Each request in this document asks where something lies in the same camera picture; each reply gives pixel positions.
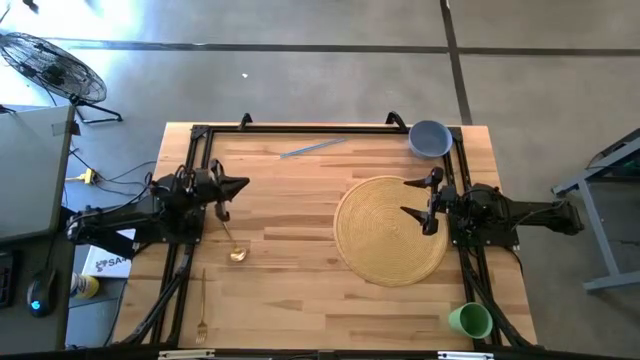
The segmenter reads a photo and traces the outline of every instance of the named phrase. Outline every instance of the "fan stand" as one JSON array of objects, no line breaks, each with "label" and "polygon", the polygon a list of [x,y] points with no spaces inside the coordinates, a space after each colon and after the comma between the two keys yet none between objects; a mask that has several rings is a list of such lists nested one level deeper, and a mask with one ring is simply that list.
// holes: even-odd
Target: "fan stand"
[{"label": "fan stand", "polygon": [[[76,95],[71,95],[71,97],[69,98],[69,102],[71,103],[71,105],[75,106],[76,108],[76,113],[78,113],[78,116],[80,117],[80,121],[82,121],[83,124],[97,124],[97,123],[104,123],[104,122],[111,122],[111,121],[117,121],[117,122],[121,122],[122,121],[122,116],[112,110],[109,109],[105,109],[103,107],[94,105],[94,104],[90,104],[82,99],[80,99],[78,96]],[[80,109],[78,109],[78,106],[88,106],[90,108],[94,108],[97,110],[100,110],[102,112],[106,112],[108,114],[112,114],[115,115],[115,118],[106,118],[106,119],[99,119],[99,120],[85,120],[84,116],[82,116],[82,113],[80,112]]]}]

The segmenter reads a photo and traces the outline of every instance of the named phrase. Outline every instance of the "round straw placemat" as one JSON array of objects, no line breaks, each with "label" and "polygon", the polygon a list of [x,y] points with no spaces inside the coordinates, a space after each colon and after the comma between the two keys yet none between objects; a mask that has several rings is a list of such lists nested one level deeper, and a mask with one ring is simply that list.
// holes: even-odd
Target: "round straw placemat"
[{"label": "round straw placemat", "polygon": [[405,179],[380,176],[363,181],[340,201],[333,220],[338,250],[360,277],[382,286],[409,285],[440,265],[449,232],[444,214],[437,214],[435,235],[400,209],[425,209],[429,190],[403,184]]}]

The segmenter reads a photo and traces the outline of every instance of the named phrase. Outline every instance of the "concrete floor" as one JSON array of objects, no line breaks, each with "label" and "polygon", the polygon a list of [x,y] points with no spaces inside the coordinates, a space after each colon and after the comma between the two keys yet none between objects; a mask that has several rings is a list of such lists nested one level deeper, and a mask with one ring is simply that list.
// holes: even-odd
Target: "concrete floor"
[{"label": "concrete floor", "polygon": [[[0,30],[154,42],[447,44],[437,0],[61,2],[41,0],[36,16],[14,1]],[[633,0],[450,5],[460,46],[640,47],[640,3]],[[74,139],[80,155],[105,176],[155,159],[167,121],[239,121],[250,112],[255,121],[380,122],[396,110],[411,123],[461,123],[443,54],[71,52],[105,80],[109,95],[102,105],[126,119],[83,126]],[[640,57],[465,55],[461,65],[473,122],[490,127],[503,190],[513,199],[550,200],[551,186],[640,125]],[[11,68],[0,67],[0,83],[0,103],[50,105],[45,92]],[[72,159],[69,174],[82,171]],[[141,179],[145,171],[129,178]],[[67,191],[72,209],[126,199],[75,184]],[[583,281],[606,273],[590,228],[575,237],[545,229],[519,233],[539,342],[557,350],[640,356],[640,286],[598,295],[582,290]],[[640,247],[616,251],[626,267],[640,266]],[[78,249],[78,269],[85,252]],[[105,285],[101,298],[117,296],[119,283]],[[72,309],[67,343],[101,345],[113,311],[112,301]]]}]

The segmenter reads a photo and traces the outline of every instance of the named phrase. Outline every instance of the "butcher block tabletop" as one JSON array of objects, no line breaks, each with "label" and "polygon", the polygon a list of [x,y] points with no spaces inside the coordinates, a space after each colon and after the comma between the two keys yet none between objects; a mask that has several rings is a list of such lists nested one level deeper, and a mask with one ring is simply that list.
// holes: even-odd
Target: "butcher block tabletop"
[{"label": "butcher block tabletop", "polygon": [[[185,162],[193,125],[167,124],[155,178],[173,173]],[[487,127],[461,128],[471,182],[500,186]],[[280,154],[336,138],[347,140],[280,159]],[[451,155],[460,191],[455,150]],[[249,254],[241,263],[229,260],[233,246],[211,206],[202,242],[195,250],[180,347],[472,348],[470,339],[453,333],[447,322],[449,312],[465,302],[455,248],[450,246],[438,269],[422,281],[390,288],[350,271],[333,239],[336,207],[352,186],[380,175],[424,178],[433,166],[444,167],[441,159],[416,158],[406,135],[290,133],[218,133],[211,158],[222,162],[227,175],[251,179],[227,206],[228,226]],[[515,257],[502,248],[488,247],[486,253],[496,302],[520,333],[535,343]],[[157,299],[166,254],[166,245],[155,244],[133,259],[115,341],[129,335]],[[196,345],[203,268],[208,336]],[[167,307],[163,339],[169,332],[174,301]]]}]

